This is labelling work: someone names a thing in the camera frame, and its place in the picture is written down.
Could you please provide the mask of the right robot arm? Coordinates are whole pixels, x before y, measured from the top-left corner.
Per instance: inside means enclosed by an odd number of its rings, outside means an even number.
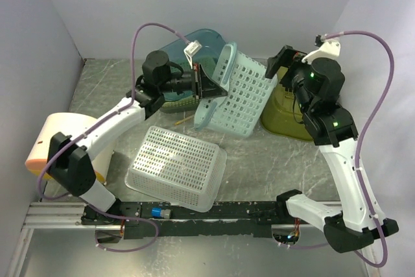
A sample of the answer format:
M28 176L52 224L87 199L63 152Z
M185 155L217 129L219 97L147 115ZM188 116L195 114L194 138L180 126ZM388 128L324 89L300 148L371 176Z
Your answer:
M399 226L376 204L357 158L357 127L338 101L345 77L336 58L321 49L305 54L286 45L267 60L265 76L273 78L281 67L287 68L280 83L292 90L305 129L330 168L341 202L340 208L330 208L293 189L277 196L276 219L285 224L301 219L322 231L335 251L345 253L393 235Z

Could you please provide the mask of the pale green shallow basket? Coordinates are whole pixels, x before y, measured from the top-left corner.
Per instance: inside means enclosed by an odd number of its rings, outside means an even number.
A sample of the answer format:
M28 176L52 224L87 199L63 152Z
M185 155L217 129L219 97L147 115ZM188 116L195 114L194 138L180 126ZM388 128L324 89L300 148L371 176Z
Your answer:
M202 57L198 60L198 63L202 66L207 75L211 77L215 70L217 60L218 58ZM160 108L160 111L165 114L196 110L200 102L192 96L190 91L185 91L180 95L175 92L165 93L164 97L165 103Z

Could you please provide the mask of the light blue perforated basket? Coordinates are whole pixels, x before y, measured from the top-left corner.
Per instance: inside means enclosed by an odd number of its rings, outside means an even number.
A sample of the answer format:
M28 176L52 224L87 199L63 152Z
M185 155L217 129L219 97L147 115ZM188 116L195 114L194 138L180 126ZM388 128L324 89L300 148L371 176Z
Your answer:
M195 130L204 128L247 138L274 91L278 79L266 78L267 68L238 51L235 42L227 43L212 75L228 94L202 99L194 116Z

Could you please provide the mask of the olive green tub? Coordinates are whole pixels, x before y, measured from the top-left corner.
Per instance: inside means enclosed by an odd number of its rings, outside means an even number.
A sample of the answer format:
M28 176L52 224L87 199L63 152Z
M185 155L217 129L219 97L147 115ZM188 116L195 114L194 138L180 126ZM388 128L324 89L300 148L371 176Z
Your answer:
M294 103L292 90L284 88L280 83L286 72L286 67L280 67L277 72L278 83L261 114L261 126L271 134L300 141L312 141L305 126L298 123L302 120L302 114L298 103Z

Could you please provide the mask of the teal transparent tub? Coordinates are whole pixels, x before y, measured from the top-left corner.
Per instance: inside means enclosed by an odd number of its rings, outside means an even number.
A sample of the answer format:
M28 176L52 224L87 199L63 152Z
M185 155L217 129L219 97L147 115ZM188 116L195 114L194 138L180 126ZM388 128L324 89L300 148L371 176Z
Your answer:
M201 50L197 52L193 61L200 63L204 71L212 77L220 53L226 44L223 37L212 29L198 29L185 35L185 37L191 42L197 40L202 44ZM184 71L189 71L190 67L184 55L184 49L185 43L181 39L161 48L162 51L168 54L170 61L181 66Z

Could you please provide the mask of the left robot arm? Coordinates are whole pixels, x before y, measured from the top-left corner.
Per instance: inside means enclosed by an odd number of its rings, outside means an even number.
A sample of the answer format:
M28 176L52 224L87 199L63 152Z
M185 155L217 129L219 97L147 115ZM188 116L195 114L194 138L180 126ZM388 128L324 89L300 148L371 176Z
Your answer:
M142 74L132 80L125 97L94 125L78 135L57 132L49 144L49 176L70 195L97 209L105 224L116 223L121 216L120 200L98 181L92 162L120 135L145 121L165 102L165 93L191 91L196 99L214 99L228 94L227 78L213 78L198 63L189 71L170 61L164 51L152 51L143 62Z

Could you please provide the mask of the white perforated basket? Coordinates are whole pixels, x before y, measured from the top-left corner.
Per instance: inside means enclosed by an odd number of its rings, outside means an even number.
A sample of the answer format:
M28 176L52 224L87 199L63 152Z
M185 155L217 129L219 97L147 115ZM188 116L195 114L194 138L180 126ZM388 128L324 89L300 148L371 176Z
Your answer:
M213 207L226 160L217 144L151 126L124 182L134 191L204 213Z

